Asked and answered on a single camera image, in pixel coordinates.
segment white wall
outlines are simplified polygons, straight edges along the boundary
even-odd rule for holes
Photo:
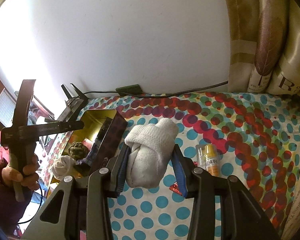
[[[56,113],[62,83],[163,93],[226,81],[229,39],[225,0],[6,0],[0,77],[14,90],[37,78],[36,95]]]

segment red jacket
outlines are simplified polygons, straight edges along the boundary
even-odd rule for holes
[[[24,202],[16,201],[13,189],[5,186],[2,182],[1,171],[7,164],[8,162],[4,158],[0,160],[0,227],[7,235],[12,235],[31,201],[33,192],[28,192]]]

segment black cable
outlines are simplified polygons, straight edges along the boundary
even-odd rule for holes
[[[219,84],[215,84],[215,85],[212,85],[212,86],[203,87],[203,88],[194,88],[194,89],[185,90],[185,91],[181,91],[181,92],[166,94],[164,96],[133,95],[133,94],[130,94],[130,93],[125,93],[125,92],[120,92],[120,94],[125,94],[126,96],[134,96],[134,97],[138,97],[138,98],[167,98],[167,97],[172,97],[172,96],[178,96],[178,95],[181,95],[181,94],[187,94],[187,93],[191,93],[191,92],[216,88],[216,87],[220,87],[220,86],[223,86],[223,85],[226,85],[226,84],[228,84],[228,81],[225,81],[225,82],[222,82],[222,83],[219,83]],[[118,93],[118,92],[117,91],[89,91],[89,92],[85,92],[84,94],[90,94],[90,93],[106,94],[106,93]]]
[[[41,185],[40,185],[40,184],[39,184],[39,187],[40,187],[40,191],[41,191],[41,200],[40,200],[40,205],[39,205],[39,207],[38,207],[37,212],[38,212],[39,209],[41,208],[42,200],[43,200],[42,188],[41,188]],[[33,216],[32,218],[30,218],[29,220],[25,221],[25,222],[18,223],[18,225],[21,225],[21,224],[25,224],[25,223],[30,222],[30,221],[34,218],[34,216]]]

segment polka dot bedsheet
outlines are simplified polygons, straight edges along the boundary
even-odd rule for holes
[[[179,128],[175,142],[193,161],[197,144],[215,144],[222,177],[236,175],[282,234],[300,176],[299,102],[268,94],[206,92],[172,98],[98,98],[89,101],[79,118],[87,109],[117,109],[128,121],[124,138],[134,125],[171,118]],[[44,175],[47,185],[51,165],[70,135],[58,135],[52,147]],[[117,199],[108,199],[114,239],[186,239],[193,200],[169,190],[175,181],[170,162],[159,187],[129,188],[125,184]],[[218,196],[215,210],[215,239],[220,239]]]

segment hand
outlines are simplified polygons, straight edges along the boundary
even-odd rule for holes
[[[28,187],[31,190],[39,189],[39,183],[37,182],[39,179],[39,175],[36,171],[39,168],[38,157],[37,155],[33,155],[32,163],[23,167],[23,173],[28,175],[27,177],[23,178],[22,174],[10,167],[9,165],[2,169],[2,180],[3,183],[7,186],[12,188],[13,181],[21,182],[21,185],[24,187]]]

